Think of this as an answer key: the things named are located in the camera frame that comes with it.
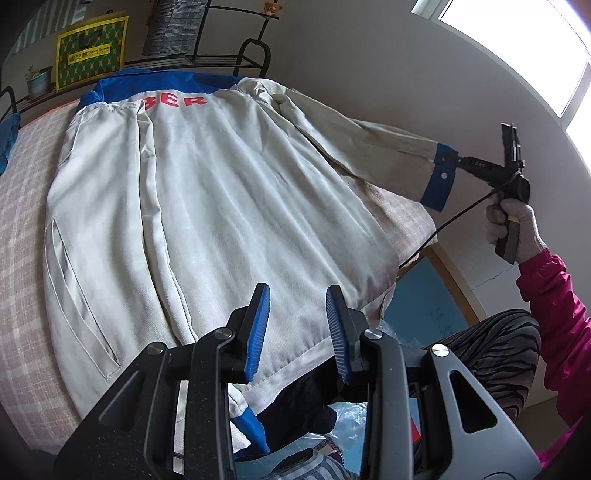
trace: leg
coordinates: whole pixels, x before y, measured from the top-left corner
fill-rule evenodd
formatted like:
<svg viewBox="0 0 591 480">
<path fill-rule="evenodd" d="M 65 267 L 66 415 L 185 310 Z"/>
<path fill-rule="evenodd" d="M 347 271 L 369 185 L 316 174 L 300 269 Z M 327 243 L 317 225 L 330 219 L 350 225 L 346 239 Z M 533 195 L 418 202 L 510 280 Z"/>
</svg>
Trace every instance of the leg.
<svg viewBox="0 0 591 480">
<path fill-rule="evenodd" d="M 507 310 L 438 343 L 447 345 L 515 421 L 540 358 L 540 328 L 525 310 Z"/>
</svg>

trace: small brown teddy bear toy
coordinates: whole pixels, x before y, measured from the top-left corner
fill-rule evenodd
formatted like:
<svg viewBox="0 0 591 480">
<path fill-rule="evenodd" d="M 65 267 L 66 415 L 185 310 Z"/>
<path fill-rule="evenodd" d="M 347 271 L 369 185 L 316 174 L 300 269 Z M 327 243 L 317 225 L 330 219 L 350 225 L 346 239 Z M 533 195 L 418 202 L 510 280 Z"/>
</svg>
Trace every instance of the small brown teddy bear toy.
<svg viewBox="0 0 591 480">
<path fill-rule="evenodd" d="M 277 12 L 283 8 L 283 5 L 276 4 L 273 2 L 265 2 L 265 8 L 263 9 L 263 13 L 265 15 L 269 15 L 269 17 L 276 17 Z"/>
</svg>

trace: gloved hand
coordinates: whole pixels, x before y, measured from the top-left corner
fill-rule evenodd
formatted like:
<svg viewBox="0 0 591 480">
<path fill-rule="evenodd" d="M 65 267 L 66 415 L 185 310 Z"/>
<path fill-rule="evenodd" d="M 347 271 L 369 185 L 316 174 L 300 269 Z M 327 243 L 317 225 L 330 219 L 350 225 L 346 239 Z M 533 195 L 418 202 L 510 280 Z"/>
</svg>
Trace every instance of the gloved hand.
<svg viewBox="0 0 591 480">
<path fill-rule="evenodd" d="M 534 209 L 515 199 L 498 199 L 494 205 L 486 207 L 486 239 L 492 245 L 496 245 L 499 238 L 507 236 L 507 228 L 503 225 L 506 215 L 519 219 L 519 241 L 517 243 L 517 255 L 515 260 L 521 264 L 539 254 L 546 244 L 540 238 L 538 226 L 535 222 Z"/>
</svg>

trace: pink sleeve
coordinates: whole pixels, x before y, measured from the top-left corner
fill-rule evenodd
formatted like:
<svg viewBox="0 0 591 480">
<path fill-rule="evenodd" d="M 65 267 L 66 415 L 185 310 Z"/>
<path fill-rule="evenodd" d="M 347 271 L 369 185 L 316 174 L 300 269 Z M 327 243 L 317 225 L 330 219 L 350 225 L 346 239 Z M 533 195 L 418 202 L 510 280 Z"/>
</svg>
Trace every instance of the pink sleeve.
<svg viewBox="0 0 591 480">
<path fill-rule="evenodd" d="M 572 426 L 591 406 L 591 324 L 560 257 L 548 249 L 519 266 L 517 286 L 540 324 L 544 385 L 558 391 L 557 408 Z"/>
</svg>

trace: plaid bedsheet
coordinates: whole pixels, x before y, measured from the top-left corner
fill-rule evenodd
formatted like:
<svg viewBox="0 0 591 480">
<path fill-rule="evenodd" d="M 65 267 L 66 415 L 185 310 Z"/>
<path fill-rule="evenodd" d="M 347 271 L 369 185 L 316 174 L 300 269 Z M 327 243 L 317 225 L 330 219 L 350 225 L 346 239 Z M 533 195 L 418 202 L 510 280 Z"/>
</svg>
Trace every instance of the plaid bedsheet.
<svg viewBox="0 0 591 480">
<path fill-rule="evenodd" d="M 71 103 L 20 130 L 0 177 L 0 401 L 24 440 L 57 453 L 80 421 L 57 369 L 43 293 L 47 192 Z M 400 261 L 434 231 L 425 209 L 333 165 L 382 226 Z"/>
</svg>

